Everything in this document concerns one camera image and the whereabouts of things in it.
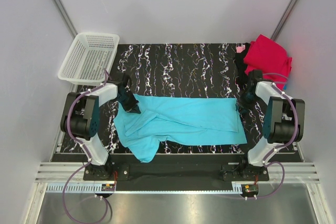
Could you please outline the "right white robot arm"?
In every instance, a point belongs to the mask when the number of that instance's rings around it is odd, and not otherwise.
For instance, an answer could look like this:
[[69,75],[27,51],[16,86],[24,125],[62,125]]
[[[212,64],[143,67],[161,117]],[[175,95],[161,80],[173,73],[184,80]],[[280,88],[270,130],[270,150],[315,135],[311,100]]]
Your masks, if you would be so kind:
[[277,152],[303,137],[304,100],[288,96],[275,82],[265,79],[262,71],[253,70],[248,74],[247,88],[236,103],[236,110],[245,114],[258,99],[267,105],[262,138],[238,165],[239,176],[244,180],[252,179]]

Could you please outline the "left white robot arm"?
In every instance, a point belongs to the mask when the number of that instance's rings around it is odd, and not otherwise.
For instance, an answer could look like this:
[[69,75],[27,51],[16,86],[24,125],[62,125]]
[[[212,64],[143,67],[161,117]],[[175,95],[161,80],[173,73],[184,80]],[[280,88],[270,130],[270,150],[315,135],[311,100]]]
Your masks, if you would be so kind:
[[122,72],[115,80],[109,80],[107,73],[105,76],[104,81],[97,87],[67,95],[60,122],[61,131],[79,143],[88,158],[88,163],[96,166],[95,174],[103,180],[113,175],[113,167],[107,163],[109,154],[98,135],[100,107],[116,100],[124,111],[141,113],[139,102],[130,91],[130,76]]

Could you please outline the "cyan t shirt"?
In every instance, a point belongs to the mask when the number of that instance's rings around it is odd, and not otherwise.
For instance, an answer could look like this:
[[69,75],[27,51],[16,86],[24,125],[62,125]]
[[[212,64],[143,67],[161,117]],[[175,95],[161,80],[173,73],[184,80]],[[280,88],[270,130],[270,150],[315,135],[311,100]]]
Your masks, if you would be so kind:
[[136,95],[140,113],[118,109],[114,125],[121,144],[142,163],[154,159],[159,145],[246,144],[235,98],[174,98]]

